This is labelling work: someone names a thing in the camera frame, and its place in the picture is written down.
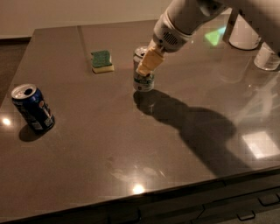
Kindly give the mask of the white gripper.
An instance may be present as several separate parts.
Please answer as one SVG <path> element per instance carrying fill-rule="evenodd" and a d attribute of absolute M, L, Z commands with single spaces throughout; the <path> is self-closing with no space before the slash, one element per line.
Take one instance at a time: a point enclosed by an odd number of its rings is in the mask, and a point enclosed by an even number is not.
<path fill-rule="evenodd" d="M 190 38 L 191 35 L 177 30 L 168 14 L 163 13 L 155 24 L 149 48 L 139 62 L 136 72 L 143 77 L 151 74 L 164 61 L 165 53 L 177 52 Z"/>

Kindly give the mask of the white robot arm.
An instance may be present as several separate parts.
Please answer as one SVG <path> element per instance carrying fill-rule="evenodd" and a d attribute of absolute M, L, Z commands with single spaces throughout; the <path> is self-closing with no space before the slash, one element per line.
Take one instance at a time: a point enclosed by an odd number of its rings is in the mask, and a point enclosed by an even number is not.
<path fill-rule="evenodd" d="M 172 0 L 155 24 L 137 73 L 151 74 L 166 53 L 180 50 L 203 24 L 226 10 L 241 15 L 274 53 L 280 53 L 280 0 Z"/>

